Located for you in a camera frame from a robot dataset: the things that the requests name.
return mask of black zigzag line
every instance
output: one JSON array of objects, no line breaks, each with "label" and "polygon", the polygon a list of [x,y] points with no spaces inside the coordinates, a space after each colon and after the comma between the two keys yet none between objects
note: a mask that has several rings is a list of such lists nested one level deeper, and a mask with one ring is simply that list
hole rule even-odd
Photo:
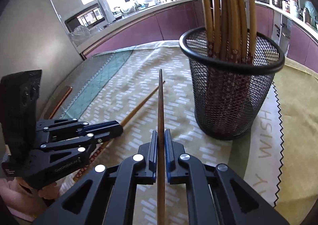
[{"label": "black zigzag line", "polygon": [[282,160],[283,160],[283,158],[284,158],[284,156],[283,156],[283,150],[284,150],[284,147],[283,147],[283,143],[284,143],[283,136],[284,136],[284,134],[283,134],[283,126],[281,125],[281,124],[283,123],[283,121],[282,121],[282,119],[281,119],[281,113],[280,113],[281,108],[280,108],[280,103],[279,103],[279,101],[278,101],[278,94],[277,94],[277,90],[276,90],[276,86],[275,86],[275,84],[274,84],[274,81],[273,81],[272,84],[273,84],[273,88],[274,88],[274,92],[275,92],[276,102],[278,103],[277,107],[278,107],[278,109],[279,109],[279,110],[278,110],[278,114],[279,114],[279,120],[280,120],[279,125],[280,125],[280,133],[281,133],[280,139],[282,140],[282,143],[280,144],[280,146],[281,146],[281,151],[280,151],[281,159],[279,160],[279,161],[280,161],[280,167],[279,167],[279,172],[280,172],[280,174],[279,174],[279,176],[277,177],[278,180],[279,180],[279,182],[278,182],[278,184],[276,185],[278,191],[275,193],[275,195],[276,195],[276,200],[274,201],[274,207],[276,207],[276,202],[278,201],[278,193],[279,193],[279,191],[280,191],[279,184],[281,183],[280,176],[282,175],[282,172],[281,172],[281,168],[282,168],[282,166],[283,166]]}]

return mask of beige tablecloth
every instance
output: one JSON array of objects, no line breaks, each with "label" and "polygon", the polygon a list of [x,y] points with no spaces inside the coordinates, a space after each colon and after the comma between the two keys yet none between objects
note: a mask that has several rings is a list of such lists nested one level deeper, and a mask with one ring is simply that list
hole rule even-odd
[{"label": "beige tablecloth", "polygon": [[[158,85],[163,69],[165,128],[185,151],[203,163],[226,163],[290,224],[300,224],[318,194],[317,74],[286,59],[276,74],[251,131],[242,139],[219,141],[204,134],[194,118],[191,72],[178,41],[137,46],[80,120],[121,121]],[[157,94],[125,127],[124,134],[96,160],[114,166],[135,154],[157,129]],[[67,177],[61,192],[72,185]],[[133,224],[156,224],[156,185],[138,185]],[[188,224],[184,185],[166,184],[166,224]]]}]

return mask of black rim of mesh cup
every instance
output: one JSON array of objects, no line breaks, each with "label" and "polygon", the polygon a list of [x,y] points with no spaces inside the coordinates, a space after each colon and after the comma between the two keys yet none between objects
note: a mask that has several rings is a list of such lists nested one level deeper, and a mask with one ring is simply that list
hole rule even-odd
[{"label": "black rim of mesh cup", "polygon": [[[267,40],[267,42],[272,45],[278,52],[278,60],[274,63],[268,64],[268,65],[262,65],[262,66],[255,66],[252,64],[236,64],[236,63],[230,63],[225,62],[220,59],[208,57],[201,55],[193,50],[191,50],[187,46],[187,40],[188,38],[193,35],[194,33],[200,33],[205,31],[205,27],[199,27],[191,29],[187,32],[185,32],[179,39],[179,45],[182,50],[182,52],[191,60],[196,61],[202,65],[217,69],[219,71],[225,71],[233,74],[239,74],[239,75],[246,75],[246,76],[262,76],[262,75],[273,75],[280,71],[284,67],[285,63],[285,55],[282,52],[282,50],[279,48],[279,46],[271,40],[269,37],[257,32],[257,37],[263,38]],[[238,136],[223,136],[222,134],[214,133],[213,131],[209,131],[206,128],[202,127],[202,125],[197,121],[197,124],[201,128],[201,130],[206,133],[207,135],[220,140],[233,140],[242,137],[247,130],[244,133],[239,134]]]}]

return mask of teal stripe on tablecloth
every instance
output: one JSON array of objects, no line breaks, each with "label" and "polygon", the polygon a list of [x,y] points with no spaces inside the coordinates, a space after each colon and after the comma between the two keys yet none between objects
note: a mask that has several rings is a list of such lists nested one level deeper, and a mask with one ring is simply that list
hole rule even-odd
[{"label": "teal stripe on tablecloth", "polygon": [[85,84],[60,118],[80,118],[101,89],[127,61],[134,48],[135,47],[125,48],[124,50],[117,50],[113,53],[109,61]]}]

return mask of mesh pen holder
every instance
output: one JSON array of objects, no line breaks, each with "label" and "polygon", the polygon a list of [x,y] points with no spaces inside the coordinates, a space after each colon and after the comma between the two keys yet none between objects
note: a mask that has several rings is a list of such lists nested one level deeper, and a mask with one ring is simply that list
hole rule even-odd
[{"label": "mesh pen holder", "polygon": [[252,126],[275,73],[284,66],[281,49],[257,32],[253,64],[221,61],[207,56],[204,27],[184,33],[179,44],[190,60],[195,118],[201,130],[219,140],[242,136]]}]

